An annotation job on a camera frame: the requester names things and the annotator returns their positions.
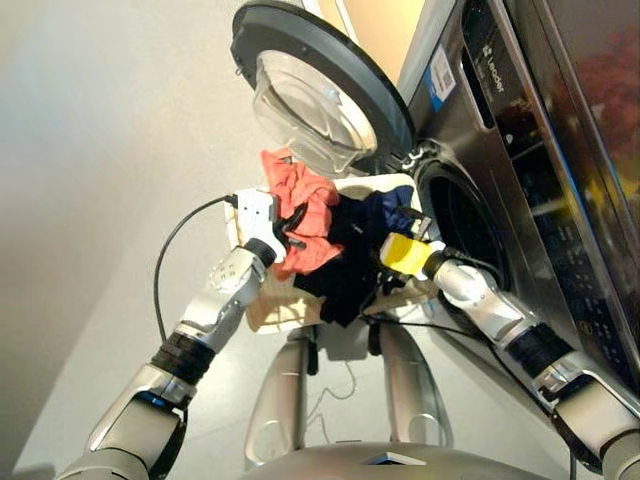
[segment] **orange cloth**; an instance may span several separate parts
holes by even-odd
[[[284,262],[274,265],[276,278],[285,280],[292,273],[311,273],[342,251],[342,247],[331,245],[326,238],[331,225],[328,207],[337,205],[340,198],[336,187],[330,180],[311,173],[303,163],[288,163],[286,159],[291,157],[288,148],[275,152],[263,150],[261,157],[269,192],[280,199],[279,216],[289,218],[298,205],[308,204],[298,227],[287,232],[307,247],[287,248]]]

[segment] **clothing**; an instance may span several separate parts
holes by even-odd
[[[294,286],[317,297],[325,296],[320,318],[346,327],[372,301],[371,292],[381,272],[378,254],[390,232],[411,235],[413,219],[398,207],[409,207],[413,188],[373,192],[362,201],[340,196],[331,208],[328,240],[344,247],[342,253],[306,275],[296,275]]]
[[[326,238],[331,225],[328,207],[339,202],[336,187],[330,180],[311,173],[303,163],[291,162],[288,148],[262,151],[261,157],[269,192],[280,200],[278,215],[289,218],[297,206],[307,203],[300,224],[292,232],[286,232],[304,248],[288,247],[284,262],[274,265],[276,278],[284,280],[292,273],[310,273],[342,251]]]

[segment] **washing machine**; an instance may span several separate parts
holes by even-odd
[[[638,391],[638,3],[447,3],[435,44],[418,22],[402,91],[284,3],[242,7],[231,52],[296,157],[329,176],[412,175],[434,237]]]

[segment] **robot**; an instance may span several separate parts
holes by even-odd
[[[283,224],[273,214],[277,199],[266,193],[249,197],[239,195],[231,201],[258,205],[260,221],[254,222],[252,238],[212,269],[171,335],[98,422],[82,457],[58,480],[148,480],[167,475],[184,438],[186,411],[198,381],[256,299],[267,269],[284,252]],[[634,393],[584,353],[572,350],[518,298],[501,291],[487,271],[448,254],[442,242],[396,236],[383,248],[387,257],[387,247],[397,241],[419,244],[425,261],[416,276],[432,281],[498,352],[522,367],[530,389],[549,405],[554,427],[576,458],[607,480],[640,478],[640,401]],[[404,329],[396,330],[409,337]],[[276,371],[293,369],[287,371],[285,388],[294,397],[304,392],[309,342],[307,335],[294,331],[272,365]],[[269,388],[273,385],[265,383],[262,394]],[[242,478],[540,478],[492,460],[407,441],[401,420],[392,435],[395,441],[389,443],[304,448],[301,402],[282,400],[282,428],[290,432],[282,455]],[[264,407],[258,405],[254,415],[260,408]],[[249,438],[257,434],[250,427]]]

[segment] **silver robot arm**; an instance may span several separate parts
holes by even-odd
[[[269,242],[253,238],[212,270],[171,336],[98,422],[84,455],[58,480],[166,476],[184,438],[196,384],[238,328],[276,256]]]
[[[572,350],[493,277],[442,250],[424,273],[494,346],[530,377],[551,421],[574,455],[604,478],[640,478],[640,401],[586,354]]]

